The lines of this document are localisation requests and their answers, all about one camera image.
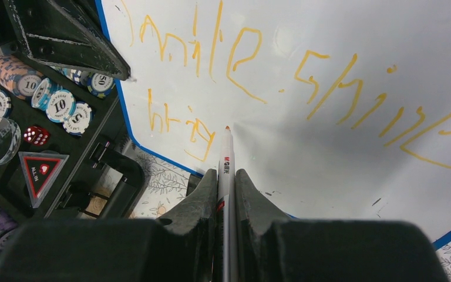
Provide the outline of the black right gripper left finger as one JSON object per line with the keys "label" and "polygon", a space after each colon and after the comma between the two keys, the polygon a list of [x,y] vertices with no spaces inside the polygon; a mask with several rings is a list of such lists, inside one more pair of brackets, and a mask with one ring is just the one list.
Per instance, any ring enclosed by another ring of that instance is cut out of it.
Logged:
{"label": "black right gripper left finger", "polygon": [[41,220],[0,255],[0,281],[209,281],[217,172],[157,219]]}

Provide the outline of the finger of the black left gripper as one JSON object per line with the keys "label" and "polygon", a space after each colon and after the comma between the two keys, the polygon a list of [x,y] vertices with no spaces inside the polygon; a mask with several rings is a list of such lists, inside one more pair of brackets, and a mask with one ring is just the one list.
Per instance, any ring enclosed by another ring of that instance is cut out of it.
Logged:
{"label": "finger of the black left gripper", "polygon": [[4,1],[4,7],[29,59],[129,78],[130,66],[104,36],[94,1]]}

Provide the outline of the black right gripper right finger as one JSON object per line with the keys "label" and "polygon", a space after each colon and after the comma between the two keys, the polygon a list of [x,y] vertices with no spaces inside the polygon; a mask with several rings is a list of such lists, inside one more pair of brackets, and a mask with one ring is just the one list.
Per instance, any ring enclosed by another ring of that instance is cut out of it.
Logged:
{"label": "black right gripper right finger", "polygon": [[294,219],[235,177],[245,281],[447,281],[429,239],[404,221]]}

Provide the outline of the white orange whiteboard marker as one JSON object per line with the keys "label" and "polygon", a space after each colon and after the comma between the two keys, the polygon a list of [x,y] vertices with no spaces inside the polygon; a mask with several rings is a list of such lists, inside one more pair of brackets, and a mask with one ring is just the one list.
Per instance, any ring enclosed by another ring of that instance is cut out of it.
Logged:
{"label": "white orange whiteboard marker", "polygon": [[233,135],[225,127],[217,172],[214,281],[238,281]]}

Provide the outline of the blue framed whiteboard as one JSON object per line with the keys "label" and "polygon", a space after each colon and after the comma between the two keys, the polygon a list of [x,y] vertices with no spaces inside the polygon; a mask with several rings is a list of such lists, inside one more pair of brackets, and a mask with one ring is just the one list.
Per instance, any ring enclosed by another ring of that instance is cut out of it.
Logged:
{"label": "blue framed whiteboard", "polygon": [[130,66],[129,135],[235,166],[298,218],[404,220],[451,242],[451,1],[97,1]]}

